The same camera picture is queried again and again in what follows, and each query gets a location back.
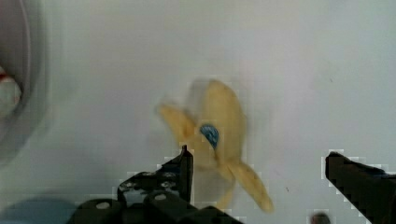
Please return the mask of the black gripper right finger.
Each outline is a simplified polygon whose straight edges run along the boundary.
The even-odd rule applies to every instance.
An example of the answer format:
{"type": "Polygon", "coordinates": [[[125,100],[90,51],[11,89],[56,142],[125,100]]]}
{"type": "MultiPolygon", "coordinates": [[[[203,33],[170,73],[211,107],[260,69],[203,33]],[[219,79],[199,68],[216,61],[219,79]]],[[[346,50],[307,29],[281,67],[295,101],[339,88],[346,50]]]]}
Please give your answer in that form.
{"type": "Polygon", "coordinates": [[[395,175],[331,152],[325,176],[372,224],[395,224],[395,175]]]}

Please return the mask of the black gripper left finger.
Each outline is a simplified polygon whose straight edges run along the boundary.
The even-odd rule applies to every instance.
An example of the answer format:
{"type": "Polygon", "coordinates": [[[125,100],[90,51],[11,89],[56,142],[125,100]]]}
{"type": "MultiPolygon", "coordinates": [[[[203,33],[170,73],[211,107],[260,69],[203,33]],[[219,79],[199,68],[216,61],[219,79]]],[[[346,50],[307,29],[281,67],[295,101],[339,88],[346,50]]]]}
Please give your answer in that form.
{"type": "Polygon", "coordinates": [[[117,200],[132,205],[142,203],[150,193],[167,191],[190,202],[192,178],[193,156],[184,145],[176,157],[162,164],[158,170],[139,172],[121,182],[117,200]]]}

